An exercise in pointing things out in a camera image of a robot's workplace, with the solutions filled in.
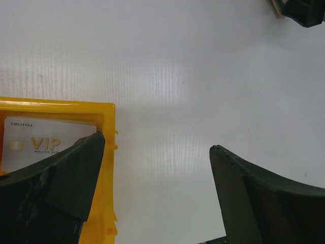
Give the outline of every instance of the gray surface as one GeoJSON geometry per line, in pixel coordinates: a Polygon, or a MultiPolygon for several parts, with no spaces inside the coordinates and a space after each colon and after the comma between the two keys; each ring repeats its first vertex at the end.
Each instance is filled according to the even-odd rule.
{"type": "Polygon", "coordinates": [[[199,243],[214,144],[325,187],[324,37],[266,0],[2,1],[0,96],[114,102],[116,243],[199,243]]]}

